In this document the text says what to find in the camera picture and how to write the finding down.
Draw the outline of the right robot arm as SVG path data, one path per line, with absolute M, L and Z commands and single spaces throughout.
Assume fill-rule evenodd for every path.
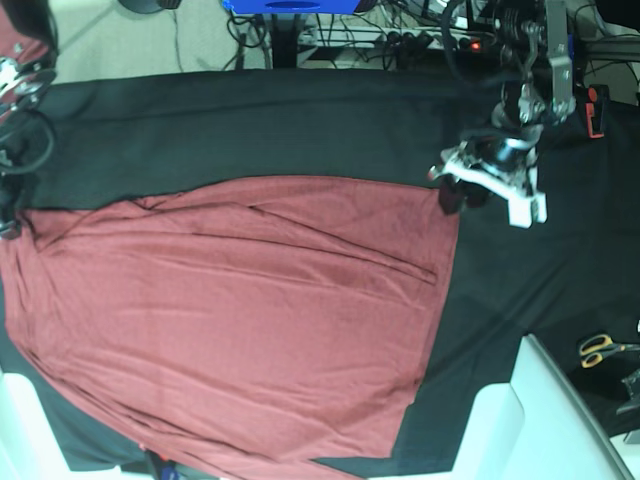
M 1 3 L 1 238 L 21 233 L 22 178 L 52 156 L 56 135 L 39 103 L 57 76 L 58 35 L 47 1 Z

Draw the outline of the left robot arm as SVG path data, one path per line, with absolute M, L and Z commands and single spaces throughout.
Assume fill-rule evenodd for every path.
M 486 18 L 500 69 L 471 80 L 456 63 L 453 17 Z M 466 91 L 496 87 L 500 100 L 490 120 L 467 128 L 457 145 L 445 149 L 429 177 L 439 181 L 439 204 L 447 215 L 483 206 L 495 195 L 507 203 L 508 221 L 529 228 L 547 219 L 547 200 L 538 188 L 537 145 L 545 128 L 565 122 L 575 111 L 573 62 L 566 6 L 562 1 L 489 1 L 475 9 L 449 1 L 441 14 L 447 65 Z

